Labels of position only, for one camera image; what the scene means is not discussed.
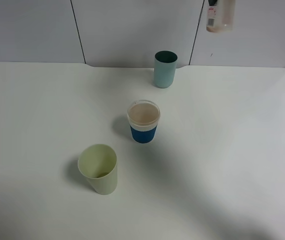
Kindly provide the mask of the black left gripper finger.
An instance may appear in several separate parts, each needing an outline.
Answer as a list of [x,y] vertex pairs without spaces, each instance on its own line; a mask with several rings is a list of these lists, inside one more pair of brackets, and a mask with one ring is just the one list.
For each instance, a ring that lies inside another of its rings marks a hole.
[[216,6],[218,3],[218,0],[208,0],[208,5],[209,6]]

